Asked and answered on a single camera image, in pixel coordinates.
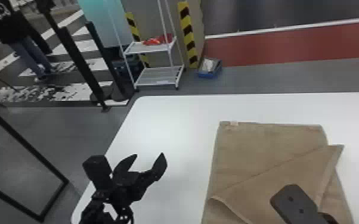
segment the white table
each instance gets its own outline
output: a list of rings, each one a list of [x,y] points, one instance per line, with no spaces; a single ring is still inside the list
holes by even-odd
[[[132,153],[134,170],[151,167],[164,152],[168,169],[133,203],[141,224],[200,224],[216,130],[221,120],[320,124],[330,144],[344,144],[337,166],[359,223],[359,93],[143,97],[136,101],[106,153],[110,164]],[[89,184],[72,214],[79,223],[94,192]]]

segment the beige towel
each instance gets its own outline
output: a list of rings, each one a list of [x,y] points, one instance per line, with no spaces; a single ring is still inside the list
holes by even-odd
[[[340,223],[352,217],[335,165],[343,146],[328,146],[321,126],[221,122],[204,224],[284,223],[270,198],[296,183]]]

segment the black jacket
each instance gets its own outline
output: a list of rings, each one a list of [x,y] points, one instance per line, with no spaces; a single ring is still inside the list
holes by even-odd
[[[29,35],[26,19],[13,10],[9,0],[0,0],[0,41],[16,43]]]

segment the teal panel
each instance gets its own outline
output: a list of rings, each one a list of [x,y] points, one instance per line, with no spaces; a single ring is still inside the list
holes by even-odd
[[[114,19],[120,40],[123,45],[132,42],[132,34],[128,22],[125,18],[121,0],[78,0],[85,17],[88,21],[95,24],[101,41],[105,47],[118,46],[118,41],[114,33],[113,22],[109,17],[109,11]]]

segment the yellow and black striped pole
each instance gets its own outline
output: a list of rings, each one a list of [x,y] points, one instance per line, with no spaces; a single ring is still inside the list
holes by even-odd
[[[133,13],[126,13],[126,20],[128,21],[129,27],[131,28],[132,36],[134,37],[134,40],[139,42],[141,41],[141,35],[139,34],[139,30],[137,28],[137,24],[135,22],[135,17]],[[149,59],[145,54],[140,54],[141,60],[145,64],[147,68],[150,68]]]
[[[196,69],[198,66],[197,49],[195,37],[193,34],[192,20],[187,1],[178,3],[179,18],[181,19],[181,28],[184,32],[184,42],[187,48],[190,68]]]

